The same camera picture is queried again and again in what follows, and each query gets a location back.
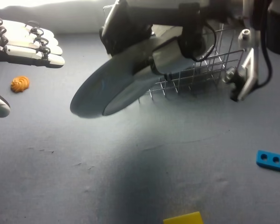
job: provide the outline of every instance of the brown object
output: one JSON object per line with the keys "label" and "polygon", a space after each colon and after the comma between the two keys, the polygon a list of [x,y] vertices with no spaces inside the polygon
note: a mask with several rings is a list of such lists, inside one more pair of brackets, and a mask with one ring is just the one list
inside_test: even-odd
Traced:
{"label": "brown object", "polygon": [[14,91],[15,93],[18,92],[23,92],[25,89],[29,88],[29,79],[25,76],[18,76],[13,79],[11,82],[11,90]]}

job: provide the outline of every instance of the dish rack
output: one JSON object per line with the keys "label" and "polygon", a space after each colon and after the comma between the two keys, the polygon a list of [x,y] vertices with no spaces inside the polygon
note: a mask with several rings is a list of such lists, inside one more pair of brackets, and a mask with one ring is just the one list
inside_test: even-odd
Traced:
{"label": "dish rack", "polygon": [[[112,6],[103,8],[106,17]],[[219,29],[215,31],[217,42],[210,56],[202,62],[193,63],[188,69],[160,78],[147,91],[151,99],[153,99],[154,93],[160,91],[163,92],[165,97],[168,93],[179,94],[185,88],[193,92],[193,90],[196,90],[195,86],[199,89],[203,83],[213,83],[217,88],[226,69],[231,66],[237,68],[240,65],[244,50],[238,47],[237,30],[230,29],[224,24],[218,24],[218,27]],[[205,33],[204,35],[213,35],[213,33]]]}

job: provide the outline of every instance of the blue block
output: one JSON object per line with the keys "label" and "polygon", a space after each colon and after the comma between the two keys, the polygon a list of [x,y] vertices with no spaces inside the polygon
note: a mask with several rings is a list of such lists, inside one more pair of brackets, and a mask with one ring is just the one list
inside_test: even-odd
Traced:
{"label": "blue block", "polygon": [[259,150],[256,155],[256,163],[260,167],[280,171],[280,154]]}

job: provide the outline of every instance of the white robotic hand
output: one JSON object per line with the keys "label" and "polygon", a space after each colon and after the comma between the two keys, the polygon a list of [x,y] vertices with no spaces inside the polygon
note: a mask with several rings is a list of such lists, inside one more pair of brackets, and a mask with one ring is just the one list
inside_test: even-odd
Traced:
{"label": "white robotic hand", "polygon": [[[54,34],[35,21],[27,24],[0,18],[0,62],[61,68],[65,61]],[[0,118],[10,113],[9,103],[0,96]]]}

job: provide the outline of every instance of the robotic hand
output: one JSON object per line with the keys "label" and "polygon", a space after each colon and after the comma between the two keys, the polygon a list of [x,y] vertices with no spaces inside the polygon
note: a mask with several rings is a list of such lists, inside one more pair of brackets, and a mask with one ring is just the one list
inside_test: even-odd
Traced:
{"label": "robotic hand", "polygon": [[[231,99],[240,101],[269,83],[272,66],[266,47],[280,54],[280,0],[117,0],[100,38],[112,57],[76,92],[71,111],[84,118],[120,111],[142,96],[160,77],[205,60],[216,35],[209,20],[245,25],[239,44],[250,53],[241,70],[230,68],[223,80],[235,84]],[[174,26],[161,36],[154,24]],[[204,31],[214,33],[205,39]],[[258,83],[259,46],[268,77]]]}
{"label": "robotic hand", "polygon": [[[0,62],[61,68],[65,61],[54,34],[35,21],[27,24],[0,18]],[[0,96],[0,118],[10,113],[9,103]]]}

